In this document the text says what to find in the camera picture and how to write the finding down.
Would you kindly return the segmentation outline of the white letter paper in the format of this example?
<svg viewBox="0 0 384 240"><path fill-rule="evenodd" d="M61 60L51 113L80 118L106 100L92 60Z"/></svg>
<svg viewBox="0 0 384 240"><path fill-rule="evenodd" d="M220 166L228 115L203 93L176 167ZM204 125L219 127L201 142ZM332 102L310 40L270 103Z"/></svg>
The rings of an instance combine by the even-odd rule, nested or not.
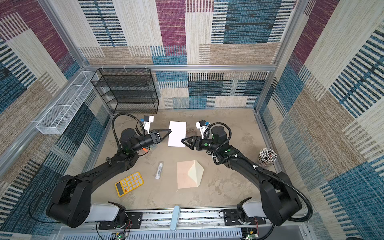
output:
<svg viewBox="0 0 384 240"><path fill-rule="evenodd" d="M171 130L171 133L168 136L168 146L185 147L182 143L182 139L186 137L187 123L170 121L169 129Z"/></svg>

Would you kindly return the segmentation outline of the pink envelope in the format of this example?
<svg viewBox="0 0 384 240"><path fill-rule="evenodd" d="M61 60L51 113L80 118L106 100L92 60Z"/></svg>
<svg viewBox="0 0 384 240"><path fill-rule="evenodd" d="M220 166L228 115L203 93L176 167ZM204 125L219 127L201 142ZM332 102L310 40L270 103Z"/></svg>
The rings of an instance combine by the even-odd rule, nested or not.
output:
<svg viewBox="0 0 384 240"><path fill-rule="evenodd" d="M185 161L177 163L178 189L197 188L200 186L204 168L198 161Z"/></svg>

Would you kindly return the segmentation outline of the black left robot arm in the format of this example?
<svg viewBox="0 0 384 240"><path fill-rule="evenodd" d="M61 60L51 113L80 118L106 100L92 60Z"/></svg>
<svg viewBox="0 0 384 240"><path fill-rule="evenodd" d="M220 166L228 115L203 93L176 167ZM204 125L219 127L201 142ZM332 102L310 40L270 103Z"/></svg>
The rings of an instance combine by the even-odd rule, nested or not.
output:
<svg viewBox="0 0 384 240"><path fill-rule="evenodd" d="M161 143L172 131L128 128L121 136L114 134L117 153L102 165L76 176L65 175L53 186L38 193L35 198L52 191L46 208L51 224L62 223L76 228L85 222L91 212L92 193L114 176L131 169L139 159L139 150Z"/></svg>

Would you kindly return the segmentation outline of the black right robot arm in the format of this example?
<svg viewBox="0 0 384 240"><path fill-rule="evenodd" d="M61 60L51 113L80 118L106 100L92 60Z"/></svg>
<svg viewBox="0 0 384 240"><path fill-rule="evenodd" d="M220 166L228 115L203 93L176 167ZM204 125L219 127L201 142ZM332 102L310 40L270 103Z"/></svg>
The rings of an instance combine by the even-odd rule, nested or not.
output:
<svg viewBox="0 0 384 240"><path fill-rule="evenodd" d="M191 136L181 142L196 151L207 151L215 165L225 165L253 185L261 195L261 206L266 218L276 226L284 222L306 222L313 216L309 199L296 187L287 174L271 172L247 158L230 144L232 130L224 123L208 125L203 136Z"/></svg>

